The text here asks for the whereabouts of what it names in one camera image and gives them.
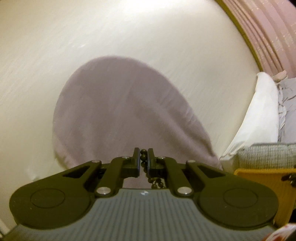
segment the gray bedsheet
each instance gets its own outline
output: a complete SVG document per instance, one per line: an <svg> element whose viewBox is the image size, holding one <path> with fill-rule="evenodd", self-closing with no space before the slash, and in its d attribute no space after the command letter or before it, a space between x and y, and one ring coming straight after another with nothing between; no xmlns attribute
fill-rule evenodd
<svg viewBox="0 0 296 241"><path fill-rule="evenodd" d="M296 142L296 78L284 79L279 82L282 92L282 113L285 114L283 125L280 125L279 142Z"/></svg>

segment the bedding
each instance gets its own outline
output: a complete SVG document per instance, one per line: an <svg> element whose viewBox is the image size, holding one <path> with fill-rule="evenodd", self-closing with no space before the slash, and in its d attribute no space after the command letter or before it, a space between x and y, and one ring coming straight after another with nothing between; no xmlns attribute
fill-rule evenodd
<svg viewBox="0 0 296 241"><path fill-rule="evenodd" d="M139 147L221 169L185 98L159 72L130 58L94 59L70 77L54 111L53 144L68 168L110 162ZM139 180L127 178L123 186L150 188L141 171Z"/></svg>
<svg viewBox="0 0 296 241"><path fill-rule="evenodd" d="M279 82L282 124L279 130L279 142L296 142L296 78L285 78Z"/></svg>
<svg viewBox="0 0 296 241"><path fill-rule="evenodd" d="M242 148L237 153L239 168L279 169L296 165L296 143L260 143Z"/></svg>
<svg viewBox="0 0 296 241"><path fill-rule="evenodd" d="M236 153L254 143L277 142L279 132L278 91L273 79L258 73L255 94L234 139L220 157L223 169L233 173L238 168Z"/></svg>

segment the white wall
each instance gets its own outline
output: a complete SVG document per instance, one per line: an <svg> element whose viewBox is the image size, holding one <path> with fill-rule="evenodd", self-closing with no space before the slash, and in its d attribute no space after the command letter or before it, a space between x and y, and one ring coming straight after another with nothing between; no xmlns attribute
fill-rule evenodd
<svg viewBox="0 0 296 241"><path fill-rule="evenodd" d="M214 0L1 0L0 217L9 228L13 191L62 170L51 137L63 85L81 64L111 54L166 75L218 155L243 120L258 72Z"/></svg>

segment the circular plate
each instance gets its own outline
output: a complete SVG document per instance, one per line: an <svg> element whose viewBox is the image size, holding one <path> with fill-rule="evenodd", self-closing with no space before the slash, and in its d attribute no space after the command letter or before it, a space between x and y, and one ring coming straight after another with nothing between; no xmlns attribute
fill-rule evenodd
<svg viewBox="0 0 296 241"><path fill-rule="evenodd" d="M255 182L211 182L200 193L198 204L211 219L226 226L251 228L273 219L278 209L275 193Z"/></svg>
<svg viewBox="0 0 296 241"><path fill-rule="evenodd" d="M52 229L81 218L91 199L76 181L42 179L16 190L9 202L16 222L36 229Z"/></svg>

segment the gray blanket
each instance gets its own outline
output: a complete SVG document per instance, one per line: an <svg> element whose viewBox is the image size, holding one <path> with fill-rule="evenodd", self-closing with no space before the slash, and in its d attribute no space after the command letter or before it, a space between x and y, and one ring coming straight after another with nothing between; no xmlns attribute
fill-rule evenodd
<svg viewBox="0 0 296 241"><path fill-rule="evenodd" d="M221 169L184 97L163 75L129 58L94 59L70 77L55 108L53 144L69 168L94 159L110 162L139 147ZM142 173L125 180L124 187L151 184Z"/></svg>
<svg viewBox="0 0 296 241"><path fill-rule="evenodd" d="M280 95L285 113L283 125L280 125L279 142L296 143L296 78L279 82Z"/></svg>

